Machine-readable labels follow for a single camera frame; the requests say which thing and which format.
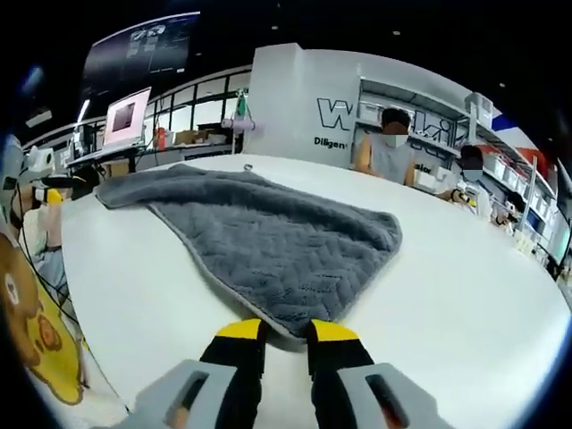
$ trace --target bear cartoon sticker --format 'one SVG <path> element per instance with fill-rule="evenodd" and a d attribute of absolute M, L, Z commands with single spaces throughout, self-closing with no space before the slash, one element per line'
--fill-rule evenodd
<path fill-rule="evenodd" d="M 80 346 L 21 249 L 3 234 L 0 255 L 0 303 L 22 362 L 61 402 L 80 403 Z"/>

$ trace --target gray sleeveless shirt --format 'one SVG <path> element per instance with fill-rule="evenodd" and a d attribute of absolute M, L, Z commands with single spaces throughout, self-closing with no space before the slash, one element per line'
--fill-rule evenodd
<path fill-rule="evenodd" d="M 403 185 L 408 168 L 415 159 L 415 149 L 409 143 L 401 147 L 389 147 L 382 142 L 379 133 L 366 134 L 371 145 L 370 168 L 388 181 Z"/>

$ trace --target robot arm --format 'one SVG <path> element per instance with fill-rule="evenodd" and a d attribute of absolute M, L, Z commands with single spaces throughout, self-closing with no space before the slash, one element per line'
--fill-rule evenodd
<path fill-rule="evenodd" d="M 4 218 L 12 207 L 12 200 L 18 187 L 34 181 L 41 181 L 54 174 L 54 150 L 33 147 L 24 154 L 20 141 L 13 135 L 8 137 L 0 168 L 0 207 Z"/>

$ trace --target computer monitor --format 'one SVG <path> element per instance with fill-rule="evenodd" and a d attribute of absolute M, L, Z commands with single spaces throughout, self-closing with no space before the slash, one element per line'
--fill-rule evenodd
<path fill-rule="evenodd" d="M 94 43 L 83 70 L 83 98 L 183 73 L 198 17 L 199 12 L 182 13 L 142 22 Z"/>
<path fill-rule="evenodd" d="M 554 215 L 554 230 L 548 248 L 548 254 L 554 258 L 557 265 L 562 262 L 570 247 L 570 223 L 558 210 Z"/>
<path fill-rule="evenodd" d="M 109 106 L 105 121 L 104 147 L 142 139 L 143 121 L 150 95 L 151 88 L 145 88 Z"/>
<path fill-rule="evenodd" d="M 97 150 L 97 126 L 82 124 L 73 132 L 70 145 L 70 160 L 79 159 Z"/>

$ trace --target cardboard box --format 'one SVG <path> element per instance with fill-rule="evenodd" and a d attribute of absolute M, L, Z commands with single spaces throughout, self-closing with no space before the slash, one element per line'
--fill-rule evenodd
<path fill-rule="evenodd" d="M 119 159 L 109 161 L 104 164 L 107 177 L 119 177 L 129 174 L 129 161 L 127 159 Z"/>
<path fill-rule="evenodd" d="M 175 135 L 175 146 L 177 145 L 194 145 L 197 143 L 205 142 L 208 134 L 212 130 L 201 130 L 201 131 L 194 131 L 194 130 L 187 130 L 187 131 L 179 131 Z"/>

